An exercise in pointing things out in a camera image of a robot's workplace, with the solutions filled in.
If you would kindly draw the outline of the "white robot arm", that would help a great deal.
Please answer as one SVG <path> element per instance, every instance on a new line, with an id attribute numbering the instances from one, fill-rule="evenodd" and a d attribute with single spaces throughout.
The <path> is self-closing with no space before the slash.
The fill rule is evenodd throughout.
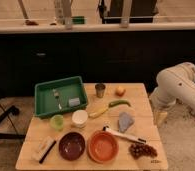
<path id="1" fill-rule="evenodd" d="M 159 126 L 167 117 L 167 110 L 180 100 L 195 115 L 195 65 L 184 62 L 161 70 L 156 77 L 157 87 L 149 99 L 154 124 Z"/>

